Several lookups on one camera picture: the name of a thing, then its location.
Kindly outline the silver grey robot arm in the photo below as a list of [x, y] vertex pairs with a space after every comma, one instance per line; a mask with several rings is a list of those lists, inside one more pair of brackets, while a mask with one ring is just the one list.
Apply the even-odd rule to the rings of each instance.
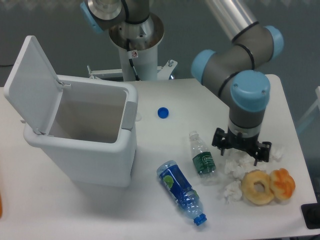
[[[273, 26], [260, 25], [241, 0], [208, 0], [206, 5], [232, 42], [224, 53], [201, 51], [191, 65], [192, 76], [229, 107], [228, 129], [217, 128], [212, 145], [268, 162], [272, 144], [258, 137], [271, 86], [256, 69], [281, 53], [283, 36]], [[158, 58], [144, 51], [157, 48], [164, 26], [147, 0], [85, 0], [80, 7], [96, 32], [108, 31], [119, 50], [125, 81], [159, 78]]]

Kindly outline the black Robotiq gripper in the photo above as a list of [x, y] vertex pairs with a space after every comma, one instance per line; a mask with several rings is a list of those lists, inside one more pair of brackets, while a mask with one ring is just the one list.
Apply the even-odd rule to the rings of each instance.
[[223, 156], [225, 150], [236, 149], [246, 152], [254, 158], [254, 166], [258, 162], [268, 163], [270, 160], [270, 151], [272, 143], [269, 141], [258, 142], [259, 134], [251, 137], [235, 135], [231, 131], [225, 132], [221, 128], [217, 128], [213, 135], [212, 146], [220, 150], [220, 155]]

